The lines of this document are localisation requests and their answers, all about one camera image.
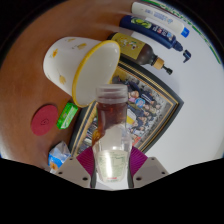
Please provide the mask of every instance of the table surface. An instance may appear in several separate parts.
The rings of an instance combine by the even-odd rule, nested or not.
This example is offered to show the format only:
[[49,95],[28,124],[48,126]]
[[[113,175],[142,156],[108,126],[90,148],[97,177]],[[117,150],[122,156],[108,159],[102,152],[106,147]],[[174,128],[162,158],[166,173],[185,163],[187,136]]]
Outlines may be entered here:
[[53,104],[61,114],[72,97],[50,82],[43,72],[48,48],[65,36],[105,40],[118,31],[134,0],[71,0],[56,5],[35,19],[16,39],[1,67],[0,140],[4,158],[46,168],[50,149],[70,141],[77,115],[69,128],[56,125],[36,136],[30,124],[43,105]]

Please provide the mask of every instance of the white bottle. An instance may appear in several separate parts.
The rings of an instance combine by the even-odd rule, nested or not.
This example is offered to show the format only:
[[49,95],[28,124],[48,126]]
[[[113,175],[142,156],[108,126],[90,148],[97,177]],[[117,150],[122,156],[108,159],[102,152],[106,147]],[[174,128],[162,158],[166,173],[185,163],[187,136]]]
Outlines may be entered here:
[[190,33],[190,31],[184,27],[183,23],[175,19],[173,16],[170,16],[168,13],[165,13],[152,6],[134,2],[132,4],[132,13],[154,19],[155,21],[164,24],[177,34],[181,34],[184,37],[187,37]]
[[96,90],[98,128],[94,131],[93,153],[101,181],[120,182],[127,172],[132,148],[131,135],[125,127],[128,88],[105,84]]

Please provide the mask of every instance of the red disc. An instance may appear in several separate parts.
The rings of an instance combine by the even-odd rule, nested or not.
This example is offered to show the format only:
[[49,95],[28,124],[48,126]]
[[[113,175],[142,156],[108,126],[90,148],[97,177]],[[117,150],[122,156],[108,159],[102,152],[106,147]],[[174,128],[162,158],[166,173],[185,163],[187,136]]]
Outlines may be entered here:
[[31,129],[37,136],[46,134],[56,124],[58,110],[53,105],[41,107],[34,115]]

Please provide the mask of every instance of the paper cup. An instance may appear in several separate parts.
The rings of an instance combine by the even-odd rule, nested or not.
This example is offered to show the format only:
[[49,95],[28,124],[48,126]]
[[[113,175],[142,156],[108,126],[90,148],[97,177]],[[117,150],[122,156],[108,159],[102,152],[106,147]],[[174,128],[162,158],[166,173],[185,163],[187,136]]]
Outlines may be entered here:
[[120,58],[115,41],[65,37],[47,51],[43,69],[46,77],[86,107],[96,98],[96,88],[110,82]]

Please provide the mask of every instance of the picture frame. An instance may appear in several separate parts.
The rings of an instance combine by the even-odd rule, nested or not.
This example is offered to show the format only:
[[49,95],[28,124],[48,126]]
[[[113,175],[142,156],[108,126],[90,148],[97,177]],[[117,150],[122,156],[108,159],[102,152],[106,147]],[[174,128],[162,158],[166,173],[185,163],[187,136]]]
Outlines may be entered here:
[[[146,153],[171,125],[184,102],[164,82],[140,65],[120,57],[111,84],[128,85],[126,128],[132,146]],[[92,142],[97,128],[97,102],[83,108],[74,126],[69,144],[72,156],[77,156]]]

